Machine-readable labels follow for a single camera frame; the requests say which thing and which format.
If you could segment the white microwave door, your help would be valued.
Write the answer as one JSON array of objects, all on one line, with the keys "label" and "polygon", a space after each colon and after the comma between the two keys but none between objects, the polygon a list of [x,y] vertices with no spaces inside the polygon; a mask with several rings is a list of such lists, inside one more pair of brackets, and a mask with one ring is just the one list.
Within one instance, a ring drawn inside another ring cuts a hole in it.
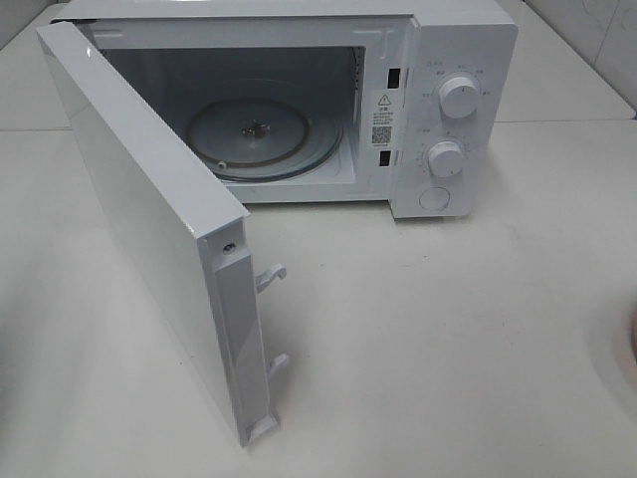
[{"label": "white microwave door", "polygon": [[246,208],[72,23],[37,36],[102,210],[241,444],[275,428]]}]

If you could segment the round door release button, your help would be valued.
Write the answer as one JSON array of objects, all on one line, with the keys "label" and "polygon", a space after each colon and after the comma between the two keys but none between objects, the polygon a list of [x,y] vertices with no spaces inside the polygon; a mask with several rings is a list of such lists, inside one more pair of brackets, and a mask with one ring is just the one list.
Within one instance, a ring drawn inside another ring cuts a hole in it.
[{"label": "round door release button", "polygon": [[448,189],[439,186],[429,187],[419,197],[419,204],[428,211],[444,211],[450,203],[451,194]]}]

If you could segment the white microwave oven body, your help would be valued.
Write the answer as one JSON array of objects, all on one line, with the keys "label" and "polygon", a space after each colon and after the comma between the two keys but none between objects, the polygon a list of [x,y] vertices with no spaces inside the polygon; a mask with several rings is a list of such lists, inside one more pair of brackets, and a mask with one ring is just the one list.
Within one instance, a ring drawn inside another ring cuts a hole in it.
[{"label": "white microwave oven body", "polygon": [[[245,204],[382,201],[400,219],[464,216],[507,79],[518,28],[494,1],[73,1],[70,22],[188,146],[193,116],[241,79],[340,94],[349,108],[335,154],[302,175],[243,183],[215,177]],[[437,90],[457,74],[480,85],[477,109],[442,113]],[[431,174],[443,140],[465,152],[460,173]],[[429,187],[449,206],[428,211]]]}]

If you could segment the upper white power knob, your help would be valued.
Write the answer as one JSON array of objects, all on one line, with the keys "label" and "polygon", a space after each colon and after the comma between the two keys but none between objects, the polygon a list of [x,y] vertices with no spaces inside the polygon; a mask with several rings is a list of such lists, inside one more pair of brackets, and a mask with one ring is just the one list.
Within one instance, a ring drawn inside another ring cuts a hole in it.
[{"label": "upper white power knob", "polygon": [[445,79],[437,90],[440,109],[452,120],[470,116],[478,107],[480,94],[478,80],[466,73]]}]

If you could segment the white timer knob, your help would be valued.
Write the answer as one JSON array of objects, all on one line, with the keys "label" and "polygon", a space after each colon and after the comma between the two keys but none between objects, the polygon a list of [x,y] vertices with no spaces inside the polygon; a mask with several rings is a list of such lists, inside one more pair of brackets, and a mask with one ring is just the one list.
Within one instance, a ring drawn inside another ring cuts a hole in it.
[{"label": "white timer knob", "polygon": [[452,140],[439,141],[427,151],[429,170],[432,175],[440,178],[448,178],[460,173],[464,160],[463,148]]}]

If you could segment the glass microwave turntable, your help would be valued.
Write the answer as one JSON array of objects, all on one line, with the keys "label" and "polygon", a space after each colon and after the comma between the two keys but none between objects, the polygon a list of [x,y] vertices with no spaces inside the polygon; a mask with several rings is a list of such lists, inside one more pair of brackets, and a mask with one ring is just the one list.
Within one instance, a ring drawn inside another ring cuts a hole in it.
[{"label": "glass microwave turntable", "polygon": [[241,79],[219,94],[189,121],[185,139],[213,173],[234,182],[317,168],[338,150],[349,117],[340,94],[290,82]]}]

